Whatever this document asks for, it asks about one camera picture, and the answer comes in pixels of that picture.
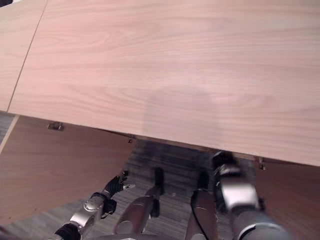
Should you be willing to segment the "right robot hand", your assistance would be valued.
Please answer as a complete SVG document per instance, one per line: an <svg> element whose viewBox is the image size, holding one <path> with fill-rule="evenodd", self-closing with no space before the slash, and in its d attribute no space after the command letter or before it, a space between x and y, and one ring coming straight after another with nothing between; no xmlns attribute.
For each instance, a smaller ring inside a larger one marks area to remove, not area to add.
<svg viewBox="0 0 320 240"><path fill-rule="evenodd" d="M215 179L223 176L240 176L242 170L230 151L219 151L212 157L212 167Z"/></svg>

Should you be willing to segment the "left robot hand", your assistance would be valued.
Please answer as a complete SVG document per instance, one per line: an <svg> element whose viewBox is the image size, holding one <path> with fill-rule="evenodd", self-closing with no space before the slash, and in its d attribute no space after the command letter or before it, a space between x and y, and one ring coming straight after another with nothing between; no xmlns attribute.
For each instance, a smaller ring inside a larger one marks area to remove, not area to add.
<svg viewBox="0 0 320 240"><path fill-rule="evenodd" d="M129 171L123 170L118 175L116 175L112 180L110 180L104 189L102 190L102 193L108 198L111 199L115 194L130 190L136 187L133 183L125 183L125 181L128 179Z"/></svg>

